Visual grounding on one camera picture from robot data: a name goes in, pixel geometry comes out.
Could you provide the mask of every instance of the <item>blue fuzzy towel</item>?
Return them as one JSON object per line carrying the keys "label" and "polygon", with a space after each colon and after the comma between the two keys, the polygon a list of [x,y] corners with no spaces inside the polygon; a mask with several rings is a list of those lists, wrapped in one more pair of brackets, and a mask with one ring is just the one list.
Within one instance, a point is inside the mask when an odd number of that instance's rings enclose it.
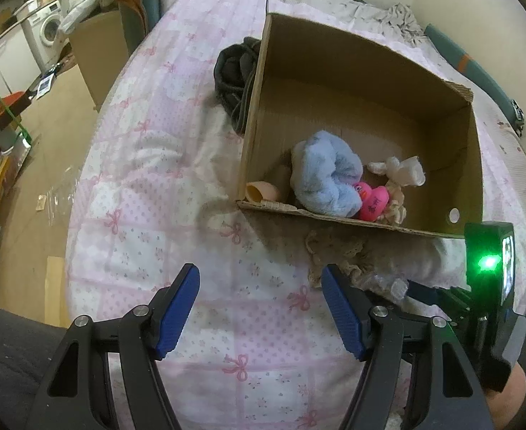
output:
{"label": "blue fuzzy towel", "polygon": [[293,147],[291,161],[291,187],[307,210],[347,218],[360,210],[352,185],[360,181],[362,163],[340,137],[319,131]]}

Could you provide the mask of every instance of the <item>open cardboard box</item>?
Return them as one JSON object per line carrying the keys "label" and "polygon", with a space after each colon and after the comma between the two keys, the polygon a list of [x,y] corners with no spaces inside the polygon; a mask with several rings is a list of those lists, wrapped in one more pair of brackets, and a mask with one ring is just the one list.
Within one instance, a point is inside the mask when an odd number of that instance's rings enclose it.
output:
{"label": "open cardboard box", "polygon": [[[443,81],[371,40],[327,25],[268,14],[259,53],[239,173],[239,207],[348,225],[463,237],[482,221],[482,162],[466,87]],[[405,187],[406,219],[389,226],[318,215],[292,205],[245,201],[246,183],[290,166],[290,151],[325,129],[363,164],[418,155],[421,187]],[[384,185],[366,171],[363,181]],[[459,219],[452,221],[452,215]]]}

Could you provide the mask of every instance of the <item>beige floor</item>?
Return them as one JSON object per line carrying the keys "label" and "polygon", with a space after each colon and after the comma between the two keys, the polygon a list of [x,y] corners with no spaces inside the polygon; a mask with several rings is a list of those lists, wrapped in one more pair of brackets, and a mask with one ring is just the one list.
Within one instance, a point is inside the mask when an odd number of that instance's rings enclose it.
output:
{"label": "beige floor", "polygon": [[42,320],[47,257],[65,256],[69,214],[50,225],[47,210],[37,212],[35,205],[68,167],[81,169],[97,118],[79,68],[58,76],[22,118],[34,145],[0,203],[0,307]]}

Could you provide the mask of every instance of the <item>pink floral bed sheet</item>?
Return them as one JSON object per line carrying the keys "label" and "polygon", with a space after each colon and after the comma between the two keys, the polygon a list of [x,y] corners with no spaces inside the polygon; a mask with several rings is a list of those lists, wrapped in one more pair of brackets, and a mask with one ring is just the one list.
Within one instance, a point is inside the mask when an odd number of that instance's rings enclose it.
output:
{"label": "pink floral bed sheet", "polygon": [[[349,28],[304,4],[269,5]],[[243,213],[229,198],[242,139],[215,99],[212,70],[223,48],[261,36],[265,6],[266,0],[173,5],[108,95],[72,209],[72,317],[121,316],[169,285],[183,263],[199,267],[198,299],[176,349],[159,364],[185,429],[337,428],[361,370],[344,350],[322,293],[307,279],[305,237],[326,231],[325,224]],[[361,34],[441,74],[421,50]],[[485,219],[516,224],[522,254],[516,306],[523,311],[525,218],[496,147],[477,123]],[[337,231],[344,239],[350,229]],[[464,283],[463,241],[351,231],[364,239],[379,274],[430,285]],[[120,424],[130,428],[117,357],[110,371]],[[407,373],[404,364],[396,409],[404,406]]]}

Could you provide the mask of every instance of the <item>green led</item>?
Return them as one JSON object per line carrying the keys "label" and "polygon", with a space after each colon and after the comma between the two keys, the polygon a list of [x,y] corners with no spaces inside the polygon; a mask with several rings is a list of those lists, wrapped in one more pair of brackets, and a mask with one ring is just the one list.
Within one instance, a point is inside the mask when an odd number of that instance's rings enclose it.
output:
{"label": "green led", "polygon": [[492,272],[496,269],[502,257],[499,255],[485,255],[478,261],[481,272]]}

